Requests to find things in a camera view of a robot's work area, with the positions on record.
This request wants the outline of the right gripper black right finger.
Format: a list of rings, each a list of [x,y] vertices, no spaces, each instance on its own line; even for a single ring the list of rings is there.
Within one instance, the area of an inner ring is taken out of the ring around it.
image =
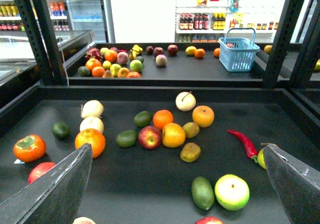
[[[268,178],[291,224],[320,222],[320,172],[273,143],[264,147]]]

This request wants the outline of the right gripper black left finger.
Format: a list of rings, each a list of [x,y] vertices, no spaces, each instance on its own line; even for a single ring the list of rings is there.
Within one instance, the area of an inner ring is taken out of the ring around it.
[[[0,205],[2,224],[71,224],[87,187],[92,147],[84,144]]]

